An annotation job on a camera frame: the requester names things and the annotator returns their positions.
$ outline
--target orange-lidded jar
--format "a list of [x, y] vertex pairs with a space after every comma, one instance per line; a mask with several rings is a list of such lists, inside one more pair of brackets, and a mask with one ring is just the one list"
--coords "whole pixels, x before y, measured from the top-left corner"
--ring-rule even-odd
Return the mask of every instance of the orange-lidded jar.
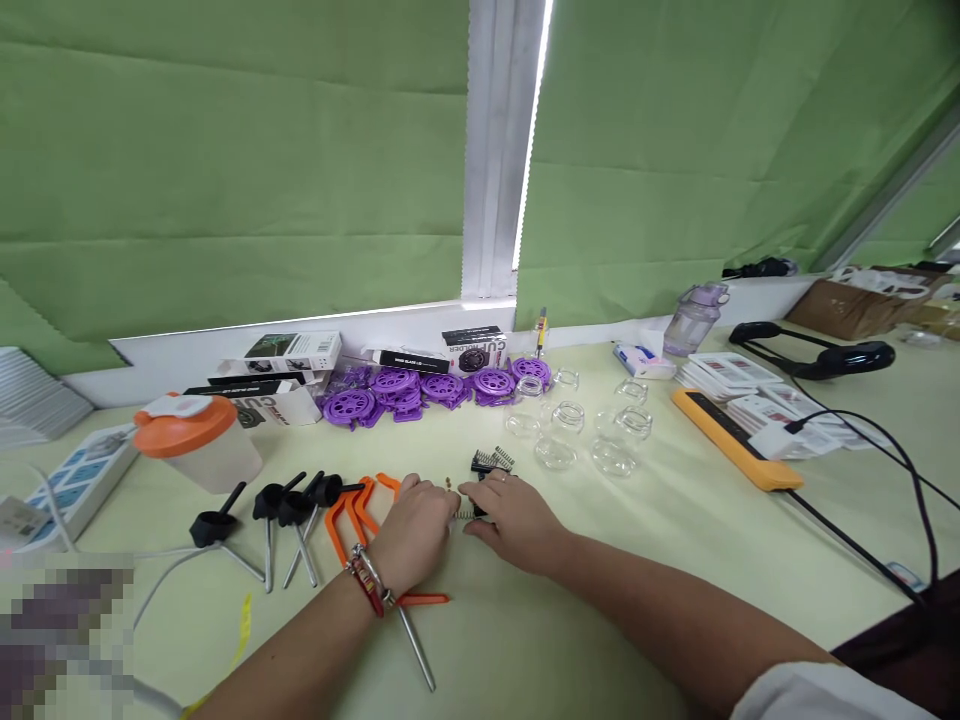
[[263, 459], [237, 420], [237, 409], [219, 395], [157, 398], [133, 416], [133, 444], [147, 457], [165, 460], [204, 490], [228, 493], [250, 482]]

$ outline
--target white sleeve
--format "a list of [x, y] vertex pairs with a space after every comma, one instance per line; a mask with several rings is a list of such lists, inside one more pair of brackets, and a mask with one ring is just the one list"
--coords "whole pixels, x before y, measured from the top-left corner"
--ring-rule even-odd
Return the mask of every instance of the white sleeve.
[[936, 720], [841, 665], [787, 663], [750, 686], [731, 720]]

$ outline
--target stack of cards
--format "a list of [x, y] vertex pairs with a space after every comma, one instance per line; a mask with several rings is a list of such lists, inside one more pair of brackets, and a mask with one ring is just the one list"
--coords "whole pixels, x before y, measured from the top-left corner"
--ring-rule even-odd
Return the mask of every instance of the stack of cards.
[[737, 353], [694, 353], [677, 373], [677, 380], [697, 388], [715, 403], [755, 395], [757, 388], [783, 380]]
[[[760, 387], [760, 394], [773, 400], [781, 407], [786, 408], [798, 418], [807, 417], [824, 409], [823, 405], [814, 402], [799, 390], [789, 385], [762, 385]], [[864, 440], [856, 432], [847, 427], [844, 420], [881, 447], [889, 447], [890, 441], [869, 425], [850, 418], [843, 418], [840, 415], [820, 415], [811, 420], [810, 424], [816, 425], [818, 430], [832, 437], [847, 450], [864, 450], [873, 447], [869, 441]]]
[[92, 411], [19, 348], [0, 348], [0, 450], [55, 440]]
[[[756, 435], [768, 425], [774, 423], [786, 425], [802, 417], [772, 400], [757, 395], [731, 400], [727, 403], [725, 410], [727, 415], [751, 435]], [[805, 460], [826, 455], [842, 447], [838, 440], [825, 433], [821, 426], [814, 425], [812, 421], [797, 433], [797, 439], [802, 443], [803, 448], [787, 455], [786, 460]]]

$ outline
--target silver bangle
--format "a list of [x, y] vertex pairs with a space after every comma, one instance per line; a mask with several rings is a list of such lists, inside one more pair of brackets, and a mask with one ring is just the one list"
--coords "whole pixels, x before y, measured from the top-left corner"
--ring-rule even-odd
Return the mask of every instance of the silver bangle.
[[377, 569], [373, 566], [373, 563], [370, 561], [370, 556], [367, 555], [367, 549], [362, 543], [357, 543], [353, 546], [353, 556], [360, 558], [363, 566], [367, 569], [367, 572], [370, 573], [373, 583], [377, 586], [377, 593], [380, 595], [380, 600], [383, 603], [384, 609], [389, 610], [396, 605], [397, 601], [396, 598], [393, 597], [393, 591], [390, 590], [390, 588], [383, 586], [383, 580], [380, 579], [380, 573], [378, 573]]

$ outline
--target red string bracelet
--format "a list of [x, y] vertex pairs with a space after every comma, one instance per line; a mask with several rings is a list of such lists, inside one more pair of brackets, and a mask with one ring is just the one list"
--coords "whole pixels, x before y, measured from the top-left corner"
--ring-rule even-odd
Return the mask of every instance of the red string bracelet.
[[363, 592], [366, 593], [367, 599], [370, 601], [370, 605], [373, 606], [373, 611], [377, 614], [377, 617], [383, 617], [383, 601], [377, 593], [377, 584], [367, 571], [363, 560], [360, 557], [351, 558], [350, 562], [347, 563], [346, 569], [347, 572], [353, 575], [357, 579], [357, 582], [360, 583], [360, 587], [363, 588]]

